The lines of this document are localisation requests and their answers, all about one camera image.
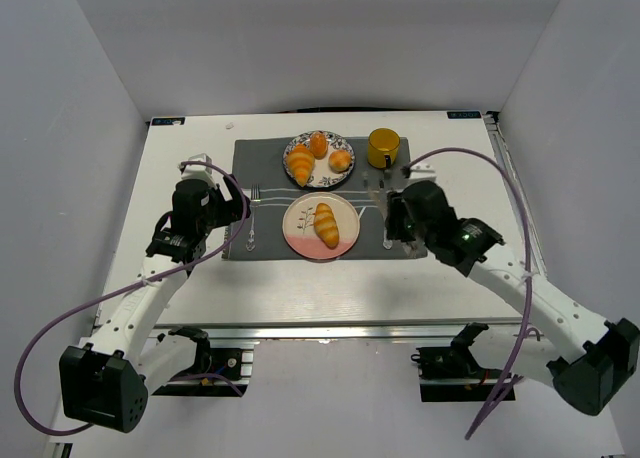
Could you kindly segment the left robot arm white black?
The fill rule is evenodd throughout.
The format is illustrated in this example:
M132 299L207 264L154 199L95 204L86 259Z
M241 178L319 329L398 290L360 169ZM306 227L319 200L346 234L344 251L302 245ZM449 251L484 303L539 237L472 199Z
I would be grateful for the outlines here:
M157 221L139 272L140 287L124 294L111 317L82 346L59 360L66 417L128 433L139 423L149 397L180 375L210 371L208 334L182 326L145 344L172 297L203 258L209 234L247 217L250 200L233 177L231 196L205 175L181 179L172 208Z

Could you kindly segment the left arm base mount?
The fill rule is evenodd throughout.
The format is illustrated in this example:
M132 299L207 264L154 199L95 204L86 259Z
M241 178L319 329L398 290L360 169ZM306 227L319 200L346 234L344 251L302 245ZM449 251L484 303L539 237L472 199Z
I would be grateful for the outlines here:
M211 344L206 331L187 326L161 333L157 341L169 336L182 336L196 343L195 364L178 374L182 381L167 383L155 396L240 397L246 391L245 382L250 377L247 366L252 363L248 348Z

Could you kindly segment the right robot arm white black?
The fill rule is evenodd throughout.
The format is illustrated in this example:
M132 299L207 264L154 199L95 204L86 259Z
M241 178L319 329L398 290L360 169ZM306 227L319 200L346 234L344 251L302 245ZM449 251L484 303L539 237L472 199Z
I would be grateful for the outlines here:
M490 290L543 338L524 338L512 371L552 387L577 411L598 415L635 373L639 328L610 321L526 270L503 237L478 218L460 218L436 183L418 181L386 195L390 239L423 246L437 261Z

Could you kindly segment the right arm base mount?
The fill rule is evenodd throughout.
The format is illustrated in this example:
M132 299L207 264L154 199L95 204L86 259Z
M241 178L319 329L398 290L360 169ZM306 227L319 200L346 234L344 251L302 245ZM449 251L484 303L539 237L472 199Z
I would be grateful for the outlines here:
M486 330L486 324L471 323L447 346L416 349L411 361L418 368L423 403L484 402L489 397L501 369L481 367L470 351Z

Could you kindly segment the small striped croissant bread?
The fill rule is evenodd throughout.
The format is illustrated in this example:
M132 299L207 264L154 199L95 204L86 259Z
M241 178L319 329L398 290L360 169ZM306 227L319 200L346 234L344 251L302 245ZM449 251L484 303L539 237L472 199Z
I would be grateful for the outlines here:
M339 229L332 208L326 203L318 203L314 213L314 231L330 249L340 242Z

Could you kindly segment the silver metal tongs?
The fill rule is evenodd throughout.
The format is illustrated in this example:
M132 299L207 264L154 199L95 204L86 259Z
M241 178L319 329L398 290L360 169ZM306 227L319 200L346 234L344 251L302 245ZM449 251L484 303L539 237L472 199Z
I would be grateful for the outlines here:
M373 201L374 205L381 214L380 203L378 199L378 185L375 186L375 182L370 179L369 173L367 171L364 171L362 173L362 180L369 198ZM404 250L408 258L418 259L427 256L427 250L424 247L418 245L416 242L410 242L408 244L400 243L400 245L402 246L402 249Z

